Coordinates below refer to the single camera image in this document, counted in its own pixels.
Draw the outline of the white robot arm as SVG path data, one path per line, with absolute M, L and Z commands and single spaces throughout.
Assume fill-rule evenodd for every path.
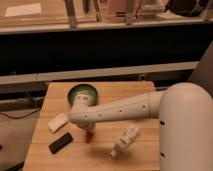
M 177 83 L 99 105 L 90 84 L 78 84 L 67 95 L 70 121 L 89 130 L 98 122 L 157 118 L 160 171 L 213 171 L 213 97 L 201 86 Z

